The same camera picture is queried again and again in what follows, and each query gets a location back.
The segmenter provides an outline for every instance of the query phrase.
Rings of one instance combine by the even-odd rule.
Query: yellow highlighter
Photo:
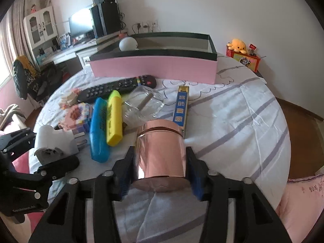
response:
[[[107,102],[106,141],[109,146],[116,146],[123,138],[122,97],[114,90]]]

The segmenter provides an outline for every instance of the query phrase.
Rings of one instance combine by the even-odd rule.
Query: window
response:
[[[7,69],[7,63],[0,52],[0,85],[10,76]]]

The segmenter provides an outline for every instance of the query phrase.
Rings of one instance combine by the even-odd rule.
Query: copper cylindrical container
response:
[[[157,119],[142,125],[135,149],[134,187],[167,192],[190,185],[186,176],[186,147],[180,127]]]

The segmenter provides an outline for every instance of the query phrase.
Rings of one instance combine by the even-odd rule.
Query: black remote control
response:
[[[122,95],[132,92],[133,89],[140,85],[148,86],[153,89],[157,86],[157,81],[153,76],[145,75],[108,82],[106,84],[94,86],[81,91],[78,96],[78,102],[94,103],[99,97],[102,99],[108,99],[113,90],[117,90]]]

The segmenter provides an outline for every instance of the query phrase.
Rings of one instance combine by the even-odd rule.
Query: white tablecloth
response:
[[[65,82],[48,100],[37,118],[34,131],[42,125],[56,126],[65,111],[59,109],[61,97],[72,88],[85,89],[117,80],[95,78],[85,69]],[[208,167],[227,178],[252,177],[270,204],[280,202],[290,165],[290,140],[284,114],[271,91],[251,70],[225,56],[218,57],[215,85],[158,79],[157,90],[165,94],[159,116],[172,119],[179,85],[190,86],[185,143]],[[67,178],[95,178],[134,145],[135,131],[128,130],[122,142],[111,148],[106,163],[91,160],[90,148],[80,153],[80,166],[51,187],[49,201],[57,195]],[[41,165],[33,151],[30,172]],[[190,189],[172,193],[147,193],[131,188],[123,202],[115,203],[122,242],[158,243],[199,241],[206,203],[198,202]],[[233,230],[230,222],[229,231]]]

